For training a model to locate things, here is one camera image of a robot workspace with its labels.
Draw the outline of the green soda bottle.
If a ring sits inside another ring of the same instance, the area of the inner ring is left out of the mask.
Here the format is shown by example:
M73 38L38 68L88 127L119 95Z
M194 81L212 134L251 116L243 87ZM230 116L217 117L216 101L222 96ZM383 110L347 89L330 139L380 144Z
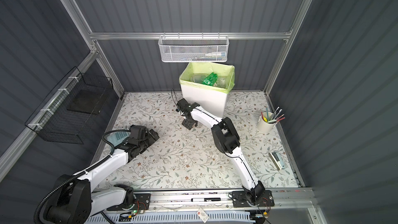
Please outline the green soda bottle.
M218 75L216 74L216 73L214 73L214 72L212 72L211 74L209 74L208 76L206 76L204 79L203 79L203 81L202 81L202 84L203 85L206 85L206 86L214 86L215 85L215 83L217 82L217 80L218 80Z

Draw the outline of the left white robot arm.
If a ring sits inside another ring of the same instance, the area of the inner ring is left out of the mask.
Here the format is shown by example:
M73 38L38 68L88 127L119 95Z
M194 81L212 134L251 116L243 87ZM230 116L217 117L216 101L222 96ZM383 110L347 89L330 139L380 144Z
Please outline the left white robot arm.
M59 177L54 188L38 204L34 223L83 224L96 214L101 214L112 223L104 213L108 208L138 210L140 202L131 186L116 184L106 190L95 189L100 182L142 154L158 139L155 130L142 125L104 133L102 141L110 146L110 153L80 172Z

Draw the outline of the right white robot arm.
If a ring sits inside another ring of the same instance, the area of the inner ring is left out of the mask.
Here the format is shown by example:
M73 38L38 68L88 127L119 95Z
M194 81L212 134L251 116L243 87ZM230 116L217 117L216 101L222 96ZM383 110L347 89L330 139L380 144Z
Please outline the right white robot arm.
M215 146L227 156L235 166L241 179L247 202L258 205L265 193L263 183L256 177L247 162L240 146L240 137L232 122L228 117L220 118L206 111L198 103L190 104L186 99L181 99L176 103L176 111L184 118L182 125L187 129L196 127L198 123L211 130Z

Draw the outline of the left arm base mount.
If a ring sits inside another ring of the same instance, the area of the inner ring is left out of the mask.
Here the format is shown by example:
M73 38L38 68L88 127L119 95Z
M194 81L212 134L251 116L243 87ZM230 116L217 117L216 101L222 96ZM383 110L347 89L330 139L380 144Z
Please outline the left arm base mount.
M107 208L107 211L138 211L149 210L151 194L133 194L121 204Z

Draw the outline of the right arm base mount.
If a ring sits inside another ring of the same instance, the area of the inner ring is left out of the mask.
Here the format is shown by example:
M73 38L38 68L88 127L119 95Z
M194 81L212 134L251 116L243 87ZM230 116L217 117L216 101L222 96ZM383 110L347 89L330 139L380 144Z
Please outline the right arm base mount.
M265 190L262 193L233 191L228 194L233 202L235 208L244 207L274 207L275 202L270 190Z

